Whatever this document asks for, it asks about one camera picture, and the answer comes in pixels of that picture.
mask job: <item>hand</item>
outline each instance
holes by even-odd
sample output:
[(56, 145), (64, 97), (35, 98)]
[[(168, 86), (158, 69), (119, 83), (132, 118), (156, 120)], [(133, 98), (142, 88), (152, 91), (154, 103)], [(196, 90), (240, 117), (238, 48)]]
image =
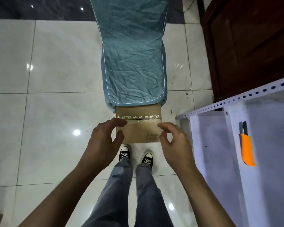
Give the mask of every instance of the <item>hand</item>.
[[(164, 157), (175, 173), (194, 169), (196, 166), (189, 137), (170, 122), (159, 123), (158, 127), (163, 130), (159, 137)], [(167, 133), (172, 133), (171, 142), (167, 139)]]
[(111, 133), (115, 127), (123, 127), (126, 124), (126, 120), (118, 118), (99, 123), (93, 129), (87, 148), (78, 165), (85, 170), (96, 171), (97, 173), (105, 169), (114, 160), (124, 139), (121, 130), (118, 131), (114, 141), (111, 139)]

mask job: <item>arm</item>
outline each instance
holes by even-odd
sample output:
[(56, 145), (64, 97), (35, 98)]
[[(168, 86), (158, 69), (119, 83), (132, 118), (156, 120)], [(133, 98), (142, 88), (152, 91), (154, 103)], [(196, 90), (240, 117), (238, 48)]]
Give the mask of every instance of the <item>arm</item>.
[(75, 169), (41, 202), (19, 227), (65, 226), (82, 194), (116, 156), (124, 139), (119, 131), (114, 141), (112, 130), (126, 125), (123, 119), (113, 118), (94, 128), (87, 148)]
[[(198, 226), (235, 227), (197, 169), (189, 137), (172, 123), (159, 123), (158, 126), (163, 130), (160, 142), (165, 159), (188, 195)], [(172, 133), (171, 142), (167, 139), (167, 133)]]

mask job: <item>shoe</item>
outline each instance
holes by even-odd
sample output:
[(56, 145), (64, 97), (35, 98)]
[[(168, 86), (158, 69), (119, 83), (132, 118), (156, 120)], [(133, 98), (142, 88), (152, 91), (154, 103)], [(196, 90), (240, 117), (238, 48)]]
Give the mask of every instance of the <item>shoe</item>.
[(151, 153), (147, 153), (143, 160), (142, 163), (147, 163), (150, 165), (150, 167), (152, 168), (152, 164), (153, 164), (153, 158), (152, 158), (152, 154)]
[(128, 157), (130, 159), (130, 152), (129, 152), (129, 146), (123, 146), (121, 148), (121, 151), (120, 151), (120, 155), (119, 155), (119, 161), (122, 159), (122, 158), (126, 158)]

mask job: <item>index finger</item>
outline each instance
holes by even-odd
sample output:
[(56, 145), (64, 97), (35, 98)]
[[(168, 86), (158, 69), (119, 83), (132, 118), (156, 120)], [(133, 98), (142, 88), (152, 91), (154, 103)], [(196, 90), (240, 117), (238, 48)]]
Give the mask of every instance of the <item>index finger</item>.
[(126, 124), (127, 121), (124, 119), (112, 118), (111, 120), (107, 121), (107, 128), (112, 131), (115, 127), (124, 127)]
[(162, 130), (164, 130), (167, 133), (172, 133), (172, 135), (176, 135), (176, 134), (182, 133), (180, 128), (178, 126), (174, 125), (171, 122), (161, 122), (161, 123), (158, 123), (158, 127), (161, 128)]

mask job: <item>blue denim pants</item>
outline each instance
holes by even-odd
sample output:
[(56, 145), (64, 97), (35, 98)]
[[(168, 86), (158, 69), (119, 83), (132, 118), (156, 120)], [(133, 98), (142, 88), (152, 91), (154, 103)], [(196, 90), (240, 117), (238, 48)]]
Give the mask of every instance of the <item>blue denim pants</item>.
[[(98, 198), (91, 216), (82, 227), (128, 227), (128, 193), (133, 168), (129, 158), (121, 159)], [(150, 165), (136, 169), (137, 210), (135, 227), (173, 227)]]

